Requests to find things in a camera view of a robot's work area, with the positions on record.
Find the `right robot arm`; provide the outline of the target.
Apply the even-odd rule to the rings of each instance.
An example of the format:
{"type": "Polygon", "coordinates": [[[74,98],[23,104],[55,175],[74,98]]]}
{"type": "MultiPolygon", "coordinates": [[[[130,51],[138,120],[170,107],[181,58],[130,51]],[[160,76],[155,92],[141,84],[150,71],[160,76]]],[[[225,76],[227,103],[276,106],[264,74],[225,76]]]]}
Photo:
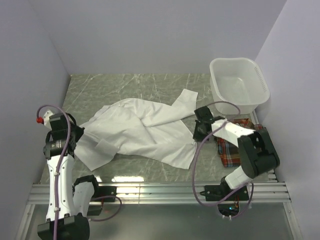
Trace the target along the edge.
{"type": "Polygon", "coordinates": [[[239,187],[280,165],[277,151],[265,128],[249,129],[224,117],[214,117],[207,106],[196,109],[194,113],[196,125],[193,137],[196,141],[214,136],[237,147],[240,166],[222,178],[219,185],[219,192],[224,199],[233,199],[239,187]]]}

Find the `white long sleeve shirt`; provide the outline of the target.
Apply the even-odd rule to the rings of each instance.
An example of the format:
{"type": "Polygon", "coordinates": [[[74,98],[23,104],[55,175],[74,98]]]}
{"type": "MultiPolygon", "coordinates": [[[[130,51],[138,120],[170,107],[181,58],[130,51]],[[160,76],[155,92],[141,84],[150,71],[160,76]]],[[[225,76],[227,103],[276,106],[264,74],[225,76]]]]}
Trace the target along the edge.
{"type": "Polygon", "coordinates": [[[75,155],[91,171],[116,154],[153,159],[189,169],[197,144],[183,119],[194,115],[198,93],[183,89],[172,105],[126,98],[105,105],[84,124],[75,155]]]}

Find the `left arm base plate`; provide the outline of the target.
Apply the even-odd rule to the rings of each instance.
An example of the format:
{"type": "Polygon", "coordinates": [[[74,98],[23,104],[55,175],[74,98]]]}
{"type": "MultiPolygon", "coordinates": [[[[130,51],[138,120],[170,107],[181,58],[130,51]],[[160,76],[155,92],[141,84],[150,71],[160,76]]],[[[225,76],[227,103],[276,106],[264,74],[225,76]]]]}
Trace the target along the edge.
{"type": "MultiPolygon", "coordinates": [[[[117,187],[116,186],[99,186],[97,189],[97,193],[94,194],[93,198],[103,197],[103,196],[116,196],[117,187]]],[[[114,197],[108,197],[105,199],[101,199],[102,202],[115,202],[116,199],[114,197]]]]}

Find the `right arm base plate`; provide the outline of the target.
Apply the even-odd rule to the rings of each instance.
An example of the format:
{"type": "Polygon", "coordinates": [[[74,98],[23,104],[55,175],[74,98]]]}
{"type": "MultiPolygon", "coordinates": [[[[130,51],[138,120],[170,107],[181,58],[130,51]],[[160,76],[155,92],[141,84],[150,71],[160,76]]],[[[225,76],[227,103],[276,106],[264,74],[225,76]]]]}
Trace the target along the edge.
{"type": "MultiPolygon", "coordinates": [[[[207,202],[217,202],[229,194],[232,190],[228,190],[226,193],[223,192],[219,185],[205,185],[204,190],[200,192],[201,196],[205,197],[207,202]]],[[[247,186],[243,186],[238,191],[229,196],[226,201],[248,201],[249,191],[247,186]]]]}

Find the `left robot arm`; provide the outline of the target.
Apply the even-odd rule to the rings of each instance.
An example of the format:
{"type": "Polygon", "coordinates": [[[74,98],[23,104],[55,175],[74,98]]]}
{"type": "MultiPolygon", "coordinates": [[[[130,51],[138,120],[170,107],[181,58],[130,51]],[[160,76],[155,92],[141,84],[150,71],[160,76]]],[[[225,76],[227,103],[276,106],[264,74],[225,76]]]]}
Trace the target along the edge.
{"type": "Polygon", "coordinates": [[[75,149],[84,128],[70,114],[50,110],[39,121],[50,129],[43,148],[49,170],[49,204],[37,234],[42,240],[87,240],[89,203],[100,197],[101,189],[94,175],[72,181],[75,149]]]}

